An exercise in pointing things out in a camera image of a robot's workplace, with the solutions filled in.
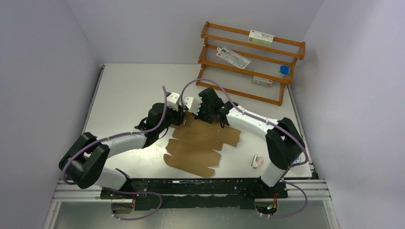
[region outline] brown cardboard sheet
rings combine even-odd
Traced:
[[[169,154],[163,159],[167,165],[201,177],[211,177],[215,170],[209,167],[219,165],[223,144],[237,146],[240,131],[219,123],[208,124],[195,120],[187,113],[184,123],[177,126],[166,146]]]

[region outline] small package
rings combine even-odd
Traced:
[[[234,51],[226,48],[226,47],[218,47],[218,53],[216,54],[218,57],[228,61],[230,64],[245,69],[245,67],[250,63],[250,60],[246,59],[245,57],[235,53]]]
[[[253,76],[252,83],[262,85],[262,86],[265,86],[265,87],[271,87],[273,85],[272,80],[262,78],[262,77],[258,77],[258,76]]]
[[[270,48],[273,38],[274,36],[271,34],[251,30],[247,42]]]

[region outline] orange wooden rack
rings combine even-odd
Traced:
[[[213,67],[230,70],[230,71],[237,72],[237,73],[243,73],[243,74],[249,75],[250,77],[258,76],[258,77],[262,77],[265,79],[270,79],[270,80],[280,83],[280,91],[279,91],[278,100],[263,98],[263,97],[260,97],[257,95],[247,94],[247,93],[243,93],[243,92],[228,89],[228,88],[225,88],[225,90],[226,90],[226,92],[231,93],[231,94],[236,94],[236,95],[240,95],[243,97],[256,99],[256,100],[263,101],[266,103],[271,103],[271,104],[276,104],[276,105],[281,106],[283,103],[284,89],[287,84],[292,84],[292,81],[294,79],[295,64],[297,63],[298,59],[302,60],[305,56],[305,42],[296,42],[296,41],[287,40],[284,38],[274,37],[271,48],[268,48],[268,47],[264,47],[264,46],[260,46],[260,45],[243,42],[240,40],[233,40],[230,38],[209,34],[208,32],[209,32],[210,28],[215,29],[215,30],[222,30],[222,31],[228,31],[228,32],[239,33],[239,34],[245,35],[246,36],[245,41],[247,41],[249,33],[250,33],[250,31],[235,29],[235,28],[231,28],[231,27],[227,27],[227,26],[223,26],[223,25],[212,24],[207,21],[201,31],[201,38],[204,38],[204,46],[201,50],[200,57],[198,58],[198,63],[201,64],[201,69],[200,69],[200,73],[199,73],[197,79],[200,79],[203,76],[203,72],[204,72],[204,69],[206,68],[206,66],[213,66]],[[242,55],[250,60],[252,60],[252,58],[253,58],[255,60],[260,61],[261,63],[263,63],[263,61],[264,61],[265,62],[264,64],[288,66],[290,68],[290,72],[287,75],[280,75],[280,74],[277,74],[277,72],[275,72],[275,71],[266,72],[266,71],[260,71],[260,70],[255,70],[255,69],[248,69],[248,67],[246,67],[246,69],[240,69],[240,68],[234,67],[233,65],[230,65],[230,64],[219,63],[219,62],[215,61],[216,60],[215,58],[214,58],[214,60],[208,59],[207,58],[208,51],[211,49],[216,50],[218,48],[218,46],[210,44],[211,40],[241,45],[241,46],[248,47],[248,49],[252,48],[252,49],[256,49],[256,50],[267,51],[268,53],[276,53],[276,54],[278,54],[276,56],[280,56],[280,55],[287,56],[290,59],[292,59],[290,62],[287,62],[284,60],[277,60],[275,58],[269,58],[269,57],[265,57],[262,55],[251,54],[248,52],[241,52],[241,51],[233,49],[233,51],[236,52],[237,54]],[[203,83],[201,81],[198,81],[196,83],[196,85],[204,86],[204,87],[212,87],[216,90],[219,90],[219,88],[217,86],[211,85],[208,83]]]

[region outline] blue object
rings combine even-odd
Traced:
[[[281,72],[282,74],[284,74],[284,75],[287,75],[287,74],[288,74],[288,69],[289,69],[288,66],[284,66],[284,65],[280,66],[280,72]]]

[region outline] black mounting plate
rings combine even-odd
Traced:
[[[132,191],[156,192],[162,195],[161,208],[225,208],[255,209],[255,199],[287,198],[286,185],[278,182],[268,187],[259,178],[216,179],[132,179]],[[132,199],[133,195],[121,195],[105,188],[101,199]],[[134,210],[149,210],[159,204],[154,195],[136,196]]]

